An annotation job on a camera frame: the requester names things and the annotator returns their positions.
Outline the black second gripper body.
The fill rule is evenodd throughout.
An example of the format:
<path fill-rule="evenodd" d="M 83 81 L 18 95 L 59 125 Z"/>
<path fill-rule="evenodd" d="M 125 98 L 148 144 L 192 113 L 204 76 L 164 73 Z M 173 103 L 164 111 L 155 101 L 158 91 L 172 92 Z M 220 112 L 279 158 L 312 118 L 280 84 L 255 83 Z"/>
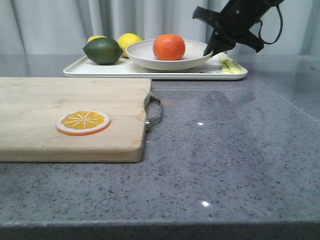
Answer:
<path fill-rule="evenodd" d="M 250 28 L 264 14 L 263 4 L 227 4 L 220 12 L 197 6 L 192 18 L 203 21 L 212 26 L 213 31 L 258 53 L 264 48 L 264 43 L 250 32 Z"/>

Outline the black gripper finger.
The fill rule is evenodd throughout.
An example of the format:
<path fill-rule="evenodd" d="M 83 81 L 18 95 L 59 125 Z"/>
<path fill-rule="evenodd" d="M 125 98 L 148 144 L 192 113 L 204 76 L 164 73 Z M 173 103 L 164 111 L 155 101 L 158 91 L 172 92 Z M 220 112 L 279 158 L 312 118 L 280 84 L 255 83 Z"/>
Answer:
<path fill-rule="evenodd" d="M 203 56 L 211 54 L 215 56 L 219 53 L 232 50 L 236 46 L 233 40 L 226 38 L 217 31 L 213 31 L 209 42 L 203 51 Z"/>

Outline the black second robot arm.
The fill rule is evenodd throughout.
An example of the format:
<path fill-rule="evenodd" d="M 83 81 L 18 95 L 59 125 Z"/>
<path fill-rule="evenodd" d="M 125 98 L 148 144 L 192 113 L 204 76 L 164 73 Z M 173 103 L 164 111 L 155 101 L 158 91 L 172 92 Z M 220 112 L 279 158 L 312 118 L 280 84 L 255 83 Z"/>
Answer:
<path fill-rule="evenodd" d="M 261 17 L 272 7 L 276 7 L 280 19 L 278 35 L 271 44 L 276 43 L 283 30 L 281 3 L 281 0 L 230 0 L 220 12 L 197 6 L 192 18 L 213 28 L 203 55 L 210 54 L 213 57 L 232 50 L 237 43 L 260 52 L 269 42 L 262 39 L 261 32 L 256 36 L 250 29 L 257 23 L 263 25 Z"/>

